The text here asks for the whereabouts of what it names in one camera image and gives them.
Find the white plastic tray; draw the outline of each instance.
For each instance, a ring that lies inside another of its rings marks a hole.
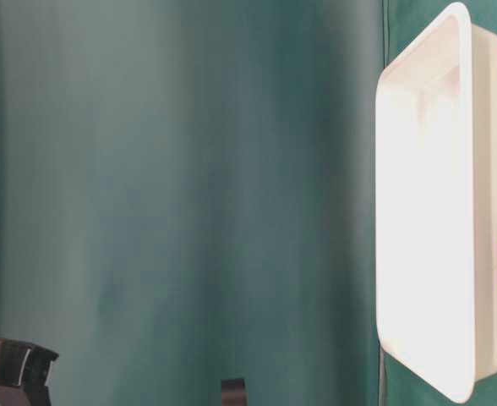
[[[376,94],[383,349],[451,400],[497,372],[497,35],[448,6]]]

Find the green curtain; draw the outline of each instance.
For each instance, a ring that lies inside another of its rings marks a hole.
[[[388,62],[451,1],[385,0],[385,47]],[[472,22],[497,34],[497,1],[465,0]],[[452,405],[410,370],[386,357],[387,405]],[[467,404],[497,406],[497,375],[480,381]]]
[[[0,336],[54,405],[376,405],[380,0],[0,0]]]

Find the black plastic object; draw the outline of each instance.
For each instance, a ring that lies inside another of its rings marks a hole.
[[[51,406],[47,377],[58,356],[33,343],[0,338],[1,406]]]
[[[221,382],[221,404],[222,406],[247,406],[244,379],[226,379]]]

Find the teal fabric backdrop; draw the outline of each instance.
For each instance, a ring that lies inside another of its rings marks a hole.
[[[386,0],[386,51],[392,60],[450,1]],[[466,0],[472,22],[497,34],[497,1]],[[386,357],[387,404],[452,405],[428,384],[416,377],[391,357]],[[469,405],[497,406],[497,375],[480,381]]]
[[[54,405],[375,405],[380,0],[0,0],[0,335]]]

